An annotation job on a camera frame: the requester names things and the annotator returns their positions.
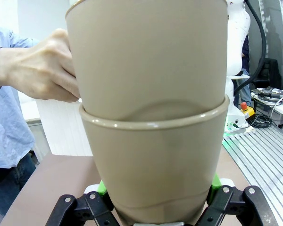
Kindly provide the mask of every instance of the cup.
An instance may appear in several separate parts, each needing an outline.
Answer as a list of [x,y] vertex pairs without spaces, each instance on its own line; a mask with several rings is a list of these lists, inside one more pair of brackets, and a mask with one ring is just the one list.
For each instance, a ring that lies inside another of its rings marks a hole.
[[66,15],[87,113],[117,121],[190,117],[224,100],[224,0],[81,0]]
[[80,107],[99,174],[127,225],[194,224],[221,149],[229,99],[217,108],[169,121],[105,120]]

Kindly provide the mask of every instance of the jeans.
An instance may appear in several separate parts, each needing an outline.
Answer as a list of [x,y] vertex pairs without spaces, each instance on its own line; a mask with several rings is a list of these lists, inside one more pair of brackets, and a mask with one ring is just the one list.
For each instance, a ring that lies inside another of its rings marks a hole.
[[5,216],[11,204],[36,169],[29,154],[24,156],[16,167],[0,182],[0,214]]
[[[248,72],[242,68],[243,74],[249,75]],[[234,83],[234,90],[240,86],[242,83],[244,83],[247,79],[235,79],[233,80]],[[247,85],[243,87],[239,94],[235,96],[234,105],[238,107],[239,105],[239,95],[241,97],[242,102],[246,102],[247,106],[251,106],[251,95],[250,95],[250,85]]]

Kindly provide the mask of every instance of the white cable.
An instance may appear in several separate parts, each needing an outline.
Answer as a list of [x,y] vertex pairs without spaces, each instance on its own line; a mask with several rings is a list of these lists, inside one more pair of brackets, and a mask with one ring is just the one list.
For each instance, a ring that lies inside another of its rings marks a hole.
[[281,100],[283,100],[283,97],[273,106],[272,113],[271,113],[271,115],[270,115],[270,119],[271,119],[271,120],[273,119],[274,109],[275,109],[275,107],[278,105],[278,103],[280,103]]

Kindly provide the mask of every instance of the striped metal surface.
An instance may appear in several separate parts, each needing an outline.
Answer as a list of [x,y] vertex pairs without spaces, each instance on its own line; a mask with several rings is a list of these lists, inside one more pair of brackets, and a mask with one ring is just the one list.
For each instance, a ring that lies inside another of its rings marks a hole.
[[261,187],[283,226],[283,131],[275,126],[225,137],[225,149],[251,185]]

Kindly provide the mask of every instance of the human hand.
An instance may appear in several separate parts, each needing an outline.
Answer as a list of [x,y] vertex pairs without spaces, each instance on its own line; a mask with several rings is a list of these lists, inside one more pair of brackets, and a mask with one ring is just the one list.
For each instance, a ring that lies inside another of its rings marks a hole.
[[1,48],[0,85],[36,99],[77,101],[80,94],[67,32],[58,29],[32,48]]

